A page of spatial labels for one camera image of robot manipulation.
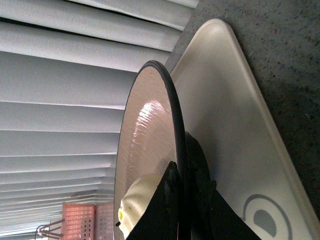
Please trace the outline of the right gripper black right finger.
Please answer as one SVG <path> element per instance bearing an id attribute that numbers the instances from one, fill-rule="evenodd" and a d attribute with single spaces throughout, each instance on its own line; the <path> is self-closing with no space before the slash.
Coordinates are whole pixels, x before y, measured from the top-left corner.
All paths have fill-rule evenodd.
<path id="1" fill-rule="evenodd" d="M 216 189 L 216 182 L 189 162 L 191 238 L 193 240 L 258 240 Z"/>

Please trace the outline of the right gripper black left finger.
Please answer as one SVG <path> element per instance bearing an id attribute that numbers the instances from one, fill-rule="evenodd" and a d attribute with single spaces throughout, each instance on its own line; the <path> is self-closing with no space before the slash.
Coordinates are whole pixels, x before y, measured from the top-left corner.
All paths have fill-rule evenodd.
<path id="1" fill-rule="evenodd" d="M 178 238 L 181 181 L 177 164 L 169 162 L 146 211 L 128 240 L 176 240 Z"/>

